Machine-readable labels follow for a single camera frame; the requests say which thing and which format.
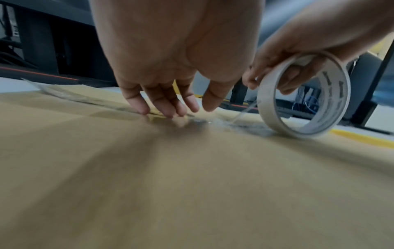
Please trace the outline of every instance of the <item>tape roll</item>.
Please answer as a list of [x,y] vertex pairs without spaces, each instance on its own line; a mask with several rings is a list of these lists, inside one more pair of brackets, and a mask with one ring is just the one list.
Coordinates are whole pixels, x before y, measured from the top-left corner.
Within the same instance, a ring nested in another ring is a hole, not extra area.
[[[322,96],[319,110],[308,124],[296,128],[289,127],[277,112],[275,92],[278,82],[289,66],[306,66],[318,55],[327,58],[326,64],[316,75],[320,80]],[[257,93],[257,107],[261,118],[271,129],[291,137],[306,139],[321,135],[337,125],[346,112],[349,99],[350,79],[347,70],[332,54],[318,52],[295,55],[268,73]]]

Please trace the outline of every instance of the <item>brown cardboard surface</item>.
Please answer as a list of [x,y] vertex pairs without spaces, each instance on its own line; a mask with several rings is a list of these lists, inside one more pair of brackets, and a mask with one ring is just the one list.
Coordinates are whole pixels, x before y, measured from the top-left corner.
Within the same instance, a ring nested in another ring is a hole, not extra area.
[[391,249],[393,159],[335,135],[298,141],[0,94],[0,248]]

